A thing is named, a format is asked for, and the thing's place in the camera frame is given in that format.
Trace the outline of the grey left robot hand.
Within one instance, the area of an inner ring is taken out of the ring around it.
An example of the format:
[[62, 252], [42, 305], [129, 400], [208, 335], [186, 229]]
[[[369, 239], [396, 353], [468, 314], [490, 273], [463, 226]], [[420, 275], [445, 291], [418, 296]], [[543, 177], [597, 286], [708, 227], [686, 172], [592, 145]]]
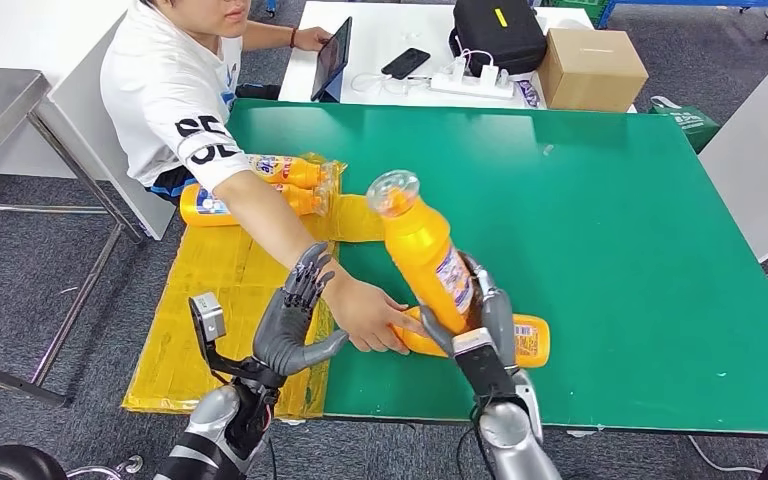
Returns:
[[280, 376], [289, 377], [332, 358], [348, 341], [348, 333], [337, 329], [323, 340], [306, 342], [314, 309], [335, 277], [323, 271], [331, 259], [324, 242], [309, 247], [290, 269], [284, 285], [275, 290], [259, 322], [253, 356]]

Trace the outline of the person's right hand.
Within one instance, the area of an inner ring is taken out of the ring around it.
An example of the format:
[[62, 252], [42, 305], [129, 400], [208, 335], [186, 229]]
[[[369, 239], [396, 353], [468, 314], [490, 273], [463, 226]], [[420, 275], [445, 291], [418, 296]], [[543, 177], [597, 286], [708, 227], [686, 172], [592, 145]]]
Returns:
[[348, 333], [358, 350], [391, 350], [406, 355], [408, 348], [394, 334], [393, 326], [427, 336], [420, 322], [406, 314], [406, 305], [398, 304], [382, 289], [354, 278], [339, 264], [333, 265], [333, 272], [323, 298], [337, 325]]

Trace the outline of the person's left hand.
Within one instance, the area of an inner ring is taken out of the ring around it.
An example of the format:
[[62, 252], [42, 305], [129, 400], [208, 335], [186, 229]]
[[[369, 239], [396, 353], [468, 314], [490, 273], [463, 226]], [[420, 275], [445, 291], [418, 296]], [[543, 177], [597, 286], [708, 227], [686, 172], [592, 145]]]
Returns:
[[302, 51], [320, 51], [332, 38], [332, 34], [321, 27], [295, 28], [291, 33], [290, 46]]

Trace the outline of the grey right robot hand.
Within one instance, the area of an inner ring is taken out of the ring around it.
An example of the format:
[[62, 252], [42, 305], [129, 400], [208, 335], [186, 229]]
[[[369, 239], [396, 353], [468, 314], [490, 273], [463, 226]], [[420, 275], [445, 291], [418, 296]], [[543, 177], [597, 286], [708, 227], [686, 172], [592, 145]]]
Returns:
[[[497, 286], [486, 268], [470, 254], [461, 250], [458, 254], [467, 266], [471, 280], [480, 294], [477, 306], [480, 308], [481, 326], [488, 330], [503, 367], [513, 376], [519, 367], [515, 357], [514, 318], [510, 297]], [[428, 336], [447, 357], [454, 359], [455, 334], [440, 324], [432, 309], [424, 304], [419, 306], [419, 318]]]

